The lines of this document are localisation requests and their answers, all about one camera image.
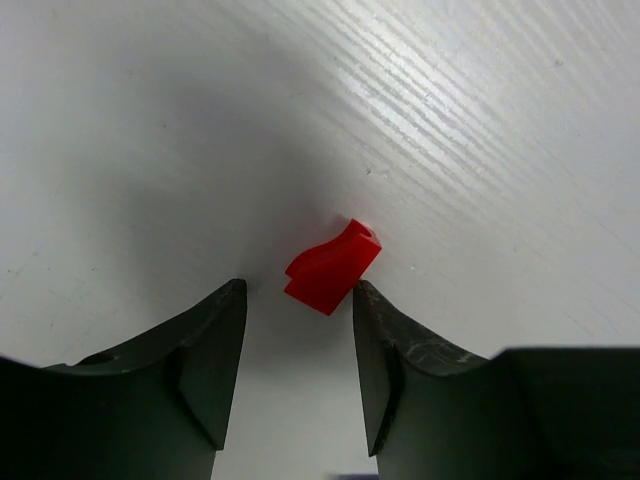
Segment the tiny red lego piece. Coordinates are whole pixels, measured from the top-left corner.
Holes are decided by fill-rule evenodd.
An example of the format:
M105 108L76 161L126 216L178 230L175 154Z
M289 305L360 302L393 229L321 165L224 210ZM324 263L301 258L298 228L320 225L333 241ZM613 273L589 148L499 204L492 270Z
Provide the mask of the tiny red lego piece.
M376 234L351 219L334 239L305 250L286 268L284 292L331 315L381 252Z

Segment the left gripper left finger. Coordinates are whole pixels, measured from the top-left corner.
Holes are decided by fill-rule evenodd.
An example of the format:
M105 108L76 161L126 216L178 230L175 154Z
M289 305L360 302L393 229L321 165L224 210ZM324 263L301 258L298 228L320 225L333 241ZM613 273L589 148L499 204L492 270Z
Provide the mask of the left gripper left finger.
M5 479L207 479L225 443L247 316L233 279L74 365L1 361Z

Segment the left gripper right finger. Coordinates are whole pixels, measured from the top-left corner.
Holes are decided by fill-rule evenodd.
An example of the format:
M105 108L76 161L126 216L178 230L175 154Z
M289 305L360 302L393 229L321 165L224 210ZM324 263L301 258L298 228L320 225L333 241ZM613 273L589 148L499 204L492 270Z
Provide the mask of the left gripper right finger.
M383 479L635 479L639 352L509 348L477 356L353 291L369 454Z

